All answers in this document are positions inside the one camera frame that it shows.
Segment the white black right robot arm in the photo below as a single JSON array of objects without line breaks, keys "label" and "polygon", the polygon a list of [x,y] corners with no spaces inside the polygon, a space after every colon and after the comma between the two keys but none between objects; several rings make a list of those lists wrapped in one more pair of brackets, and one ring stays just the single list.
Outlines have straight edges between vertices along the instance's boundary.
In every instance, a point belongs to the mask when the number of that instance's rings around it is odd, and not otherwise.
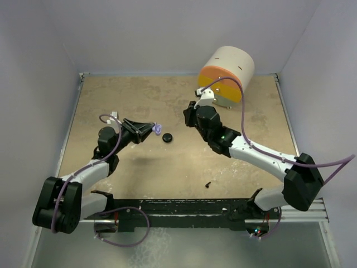
[{"label": "white black right robot arm", "polygon": [[280,154],[259,145],[255,150],[244,139],[242,133],[225,127],[218,112],[212,106],[198,106],[194,101],[183,111],[185,125],[194,127],[202,139],[217,154],[252,164],[278,178],[282,184],[275,188],[259,188],[248,199],[245,210],[253,218],[262,218],[268,210],[290,205],[307,211],[321,190],[324,181],[308,154],[299,157]]}]

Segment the purple earbud charging case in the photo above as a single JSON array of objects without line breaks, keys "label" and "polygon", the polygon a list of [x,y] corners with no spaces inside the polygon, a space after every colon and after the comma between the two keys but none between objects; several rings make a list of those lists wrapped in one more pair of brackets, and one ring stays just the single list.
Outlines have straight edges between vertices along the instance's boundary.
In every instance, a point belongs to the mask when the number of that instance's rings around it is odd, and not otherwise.
[{"label": "purple earbud charging case", "polygon": [[152,132],[159,136],[161,134],[161,130],[162,126],[158,123],[154,123],[154,126],[152,127]]}]

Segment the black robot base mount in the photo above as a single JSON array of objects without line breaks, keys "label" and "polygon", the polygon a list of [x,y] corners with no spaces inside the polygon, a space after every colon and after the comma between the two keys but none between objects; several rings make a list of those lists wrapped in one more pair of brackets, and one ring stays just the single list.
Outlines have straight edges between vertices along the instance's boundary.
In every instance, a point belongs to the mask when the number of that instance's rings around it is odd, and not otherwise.
[{"label": "black robot base mount", "polygon": [[278,219],[279,208],[261,212],[248,198],[224,199],[115,199],[106,198],[105,208],[86,216],[98,223],[118,226],[118,232],[132,232],[138,227],[151,228],[225,228],[262,235],[269,231],[269,221]]}]

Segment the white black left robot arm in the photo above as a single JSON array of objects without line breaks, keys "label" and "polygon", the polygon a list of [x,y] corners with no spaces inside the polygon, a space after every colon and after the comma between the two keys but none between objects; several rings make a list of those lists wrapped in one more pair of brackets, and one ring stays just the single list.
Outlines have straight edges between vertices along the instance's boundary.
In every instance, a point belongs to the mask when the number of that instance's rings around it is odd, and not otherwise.
[{"label": "white black left robot arm", "polygon": [[97,182],[114,173],[118,152],[130,143],[139,144],[151,133],[160,135],[161,125],[140,123],[109,116],[106,126],[98,132],[97,146],[91,160],[79,170],[61,178],[48,177],[42,186],[32,223],[54,233],[72,233],[81,219],[93,214],[102,219],[113,216],[115,206],[105,193],[83,194]]}]

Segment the black earbud charging case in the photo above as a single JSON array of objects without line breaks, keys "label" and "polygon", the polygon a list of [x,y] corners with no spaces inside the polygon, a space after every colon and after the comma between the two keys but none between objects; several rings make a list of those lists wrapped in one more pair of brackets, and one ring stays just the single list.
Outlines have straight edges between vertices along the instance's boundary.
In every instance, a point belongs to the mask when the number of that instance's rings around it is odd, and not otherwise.
[{"label": "black earbud charging case", "polygon": [[162,140],[163,140],[163,142],[165,142],[165,143],[170,143],[170,142],[172,142],[172,140],[173,140],[173,135],[170,134],[170,133],[164,133],[164,134],[162,135]]}]

